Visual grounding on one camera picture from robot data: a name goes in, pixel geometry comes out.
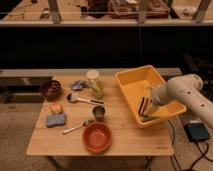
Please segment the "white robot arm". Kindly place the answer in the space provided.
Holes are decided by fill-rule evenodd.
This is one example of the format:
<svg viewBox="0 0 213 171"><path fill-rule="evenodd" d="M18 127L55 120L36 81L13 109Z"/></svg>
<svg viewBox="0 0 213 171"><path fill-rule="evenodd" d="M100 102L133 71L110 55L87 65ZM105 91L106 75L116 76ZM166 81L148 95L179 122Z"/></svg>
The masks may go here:
<svg viewBox="0 0 213 171"><path fill-rule="evenodd" d="M161 120L166 120L189 109L213 129L213 102L201 93L202 88L203 80L197 74L176 76L157 84L150 88L151 101L145 115L157 115ZM161 114L160 108L170 104L177 104L179 107L168 114Z"/></svg>

